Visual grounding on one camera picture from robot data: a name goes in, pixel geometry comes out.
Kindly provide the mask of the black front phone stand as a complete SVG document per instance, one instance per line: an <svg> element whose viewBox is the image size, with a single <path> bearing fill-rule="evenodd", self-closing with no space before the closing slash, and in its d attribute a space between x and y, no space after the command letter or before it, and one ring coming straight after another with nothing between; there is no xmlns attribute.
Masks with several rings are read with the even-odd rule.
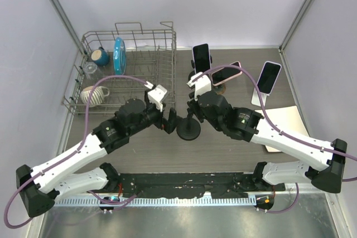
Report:
<svg viewBox="0 0 357 238"><path fill-rule="evenodd" d="M182 140L195 140L201 133L200 123L193 118L193 115L194 112L188 108L187 116L178 120L176 133Z"/></svg>

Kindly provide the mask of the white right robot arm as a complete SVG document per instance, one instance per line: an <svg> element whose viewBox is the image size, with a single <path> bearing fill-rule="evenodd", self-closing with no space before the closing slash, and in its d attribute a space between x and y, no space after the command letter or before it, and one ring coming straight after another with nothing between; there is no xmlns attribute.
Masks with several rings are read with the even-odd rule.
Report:
<svg viewBox="0 0 357 238"><path fill-rule="evenodd" d="M280 130L266 115L252 109L231 106L213 91L187 102L200 122L206 120L216 131L234 140L273 147L295 157L295 162L259 162L252 176L257 190L280 183L307 183L328 192L340 193L347 143L314 139L294 131Z"/></svg>

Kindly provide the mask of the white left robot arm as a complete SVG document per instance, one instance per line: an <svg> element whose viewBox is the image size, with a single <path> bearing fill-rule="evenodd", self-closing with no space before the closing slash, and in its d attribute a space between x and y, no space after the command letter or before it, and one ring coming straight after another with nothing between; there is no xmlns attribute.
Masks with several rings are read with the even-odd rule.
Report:
<svg viewBox="0 0 357 238"><path fill-rule="evenodd" d="M102 164L91 173L75 171L90 162L109 155L128 144L131 136L156 126L172 133L177 125L177 112L169 111L169 117L154 104L140 99L130 99L114 113L114 117L102 122L77 146L68 149L52 160L35 167L22 165L16 169L16 186L30 218L44 214L55 202L72 192L101 190L114 192L119 185L115 169Z"/></svg>

